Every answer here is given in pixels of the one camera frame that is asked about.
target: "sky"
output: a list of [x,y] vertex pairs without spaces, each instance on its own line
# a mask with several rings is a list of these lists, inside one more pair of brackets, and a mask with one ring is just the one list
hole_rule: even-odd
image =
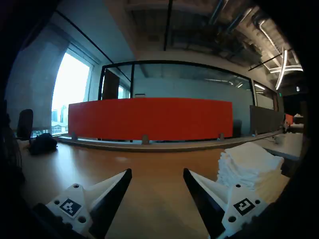
[[90,67],[64,54],[53,91],[52,109],[83,102]]

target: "white towel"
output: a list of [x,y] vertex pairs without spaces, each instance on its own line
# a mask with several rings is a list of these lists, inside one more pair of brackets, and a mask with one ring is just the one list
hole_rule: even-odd
[[240,169],[255,174],[280,169],[284,161],[282,157],[273,156],[252,142],[247,142],[231,149],[225,149],[225,151]]
[[245,185],[265,198],[273,198],[281,178],[282,157],[273,156],[255,143],[245,143],[226,149],[218,161],[217,182],[231,187]]

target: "gray partition panel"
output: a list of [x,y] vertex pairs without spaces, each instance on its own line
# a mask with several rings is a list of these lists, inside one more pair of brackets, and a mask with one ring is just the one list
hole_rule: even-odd
[[280,129],[284,113],[258,106],[250,106],[250,132],[258,134]]

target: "white desk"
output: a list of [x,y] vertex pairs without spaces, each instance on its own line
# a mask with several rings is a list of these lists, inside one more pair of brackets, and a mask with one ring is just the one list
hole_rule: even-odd
[[284,136],[281,144],[275,144],[273,138],[265,138],[254,141],[254,143],[266,149],[269,153],[277,156],[298,161],[302,148],[302,133],[280,134]]

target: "curved light fixture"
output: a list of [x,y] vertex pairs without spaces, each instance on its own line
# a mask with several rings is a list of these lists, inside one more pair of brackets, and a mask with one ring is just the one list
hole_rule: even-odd
[[[280,72],[281,67],[276,67],[276,68],[272,68],[269,69],[270,73],[276,73],[276,72]],[[294,65],[294,66],[286,66],[285,71],[303,71],[301,65]]]
[[282,78],[285,74],[285,69],[286,69],[286,64],[287,64],[287,50],[284,50],[283,51],[283,60],[282,60],[282,67],[281,67],[281,70],[280,70],[280,73],[279,73],[279,77],[278,77],[278,81],[277,81],[277,84],[276,84],[276,90],[279,89],[279,86],[282,82]]

